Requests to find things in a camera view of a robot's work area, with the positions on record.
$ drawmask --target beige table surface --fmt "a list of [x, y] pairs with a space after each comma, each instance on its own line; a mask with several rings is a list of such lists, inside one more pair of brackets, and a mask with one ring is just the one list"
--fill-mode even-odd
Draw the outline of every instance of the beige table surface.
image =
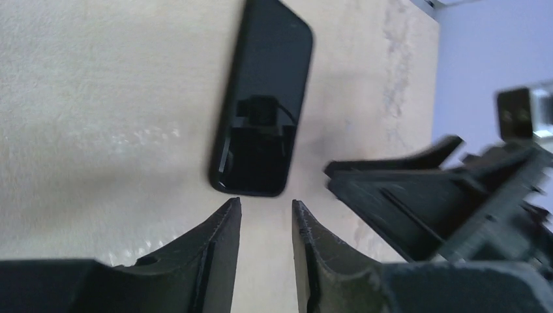
[[[408, 0], [287, 0], [316, 37], [288, 187], [242, 197], [233, 312], [297, 312], [291, 201], [400, 260], [330, 160], [430, 143], [438, 24]], [[242, 0], [0, 2], [0, 258], [131, 265], [229, 198], [205, 176]]]

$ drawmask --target smartphone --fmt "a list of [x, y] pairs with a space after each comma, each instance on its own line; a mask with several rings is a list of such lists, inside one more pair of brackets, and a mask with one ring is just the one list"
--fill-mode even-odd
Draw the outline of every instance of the smartphone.
[[246, 0], [209, 167], [222, 192], [278, 196], [286, 186], [313, 34], [278, 0]]

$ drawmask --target blurry object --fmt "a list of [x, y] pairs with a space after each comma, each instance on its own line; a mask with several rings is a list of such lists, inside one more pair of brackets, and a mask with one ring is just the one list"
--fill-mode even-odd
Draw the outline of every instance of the blurry object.
[[553, 81], [500, 91], [496, 100], [503, 140], [533, 139], [553, 151]]

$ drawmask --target black plastic part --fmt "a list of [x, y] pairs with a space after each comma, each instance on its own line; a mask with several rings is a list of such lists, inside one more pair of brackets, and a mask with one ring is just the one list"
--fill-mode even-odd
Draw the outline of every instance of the black plastic part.
[[503, 140], [533, 138], [530, 88], [502, 91], [496, 96], [496, 104]]
[[446, 136], [430, 149], [405, 158], [330, 162], [325, 169], [325, 174], [332, 178], [340, 171], [429, 170], [438, 168], [462, 144], [463, 139], [459, 136]]
[[94, 260], [0, 262], [0, 312], [229, 313], [241, 206], [205, 222], [132, 267]]
[[530, 266], [511, 262], [381, 264], [292, 204], [300, 313], [553, 312], [553, 292]]
[[[434, 165], [443, 151], [420, 155], [435, 156], [427, 161]], [[412, 159], [334, 171], [328, 188], [408, 261], [520, 260], [550, 270], [552, 236], [524, 201], [551, 166], [548, 151], [530, 140], [507, 142], [448, 170], [406, 168]]]
[[213, 188], [278, 196], [303, 105], [313, 34], [278, 0], [246, 0], [211, 163]]

